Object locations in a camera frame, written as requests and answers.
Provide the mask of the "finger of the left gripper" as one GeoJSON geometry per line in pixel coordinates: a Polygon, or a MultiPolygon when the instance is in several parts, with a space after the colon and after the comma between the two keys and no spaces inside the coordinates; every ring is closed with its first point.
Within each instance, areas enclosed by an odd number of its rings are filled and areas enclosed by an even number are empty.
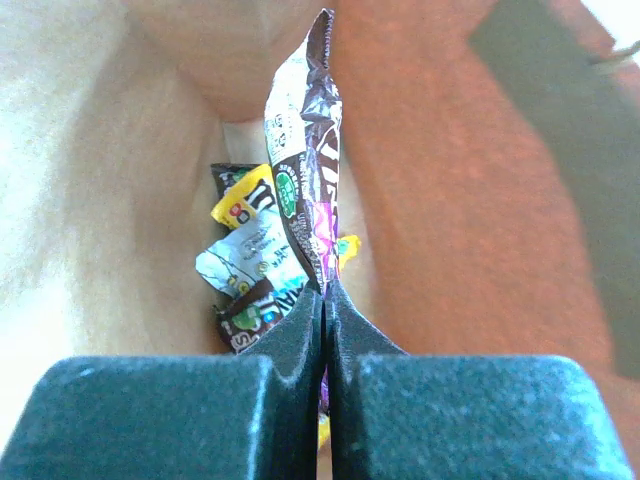
{"type": "Polygon", "coordinates": [[[551,151],[581,219],[618,372],[639,376],[639,107],[544,1],[500,1],[474,51],[551,151]]]}

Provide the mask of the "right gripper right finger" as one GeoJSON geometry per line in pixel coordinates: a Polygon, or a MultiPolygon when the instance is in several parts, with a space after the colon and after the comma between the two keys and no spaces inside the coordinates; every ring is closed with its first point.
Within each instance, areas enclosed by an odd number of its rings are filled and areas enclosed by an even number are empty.
{"type": "Polygon", "coordinates": [[[325,297],[337,479],[630,479],[599,391],[562,356],[416,356],[325,297]]]}

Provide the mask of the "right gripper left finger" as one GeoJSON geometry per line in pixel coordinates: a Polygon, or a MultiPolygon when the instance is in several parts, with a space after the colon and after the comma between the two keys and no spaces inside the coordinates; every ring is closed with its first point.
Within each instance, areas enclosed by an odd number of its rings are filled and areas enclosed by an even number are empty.
{"type": "Polygon", "coordinates": [[[312,479],[323,300],[239,355],[72,357],[35,385],[5,479],[312,479]]]}

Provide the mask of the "white silver snack packet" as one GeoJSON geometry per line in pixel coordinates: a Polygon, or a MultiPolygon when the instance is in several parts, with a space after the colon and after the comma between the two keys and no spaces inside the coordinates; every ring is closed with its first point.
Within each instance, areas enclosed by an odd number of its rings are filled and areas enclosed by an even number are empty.
{"type": "Polygon", "coordinates": [[[267,279],[282,315],[287,315],[308,276],[286,237],[280,214],[264,210],[216,241],[195,260],[195,269],[212,287],[236,299],[267,279]]]}

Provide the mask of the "purple brown M&M's packet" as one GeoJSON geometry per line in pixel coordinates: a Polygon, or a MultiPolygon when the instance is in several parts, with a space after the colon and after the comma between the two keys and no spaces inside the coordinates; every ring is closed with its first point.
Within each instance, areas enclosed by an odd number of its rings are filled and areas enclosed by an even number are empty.
{"type": "Polygon", "coordinates": [[[264,109],[284,232],[311,287],[339,277],[338,186],[343,101],[330,73],[335,12],[323,8],[276,69],[264,109]]]}

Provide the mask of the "red brown paper bag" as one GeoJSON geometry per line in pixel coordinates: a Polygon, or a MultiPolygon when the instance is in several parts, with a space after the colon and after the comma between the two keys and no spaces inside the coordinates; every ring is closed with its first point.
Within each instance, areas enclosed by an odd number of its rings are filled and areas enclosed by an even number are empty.
{"type": "MultiPolygon", "coordinates": [[[[597,383],[632,462],[639,376],[620,374],[584,228],[555,160],[469,43],[491,1],[337,1],[343,281],[414,354],[554,354],[597,383]]],[[[195,257],[214,161],[266,157],[275,70],[318,1],[1,5],[1,435],[79,355],[224,346],[195,257]]]]}

